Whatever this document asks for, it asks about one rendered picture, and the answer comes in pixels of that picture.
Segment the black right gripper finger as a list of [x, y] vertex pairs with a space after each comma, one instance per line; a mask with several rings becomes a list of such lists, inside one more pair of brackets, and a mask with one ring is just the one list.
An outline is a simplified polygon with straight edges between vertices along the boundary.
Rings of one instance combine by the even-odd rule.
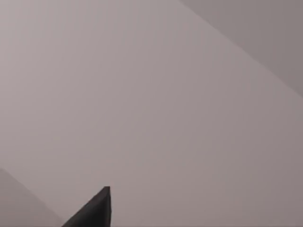
[[111, 227], [110, 186], [103, 187], [62, 227]]

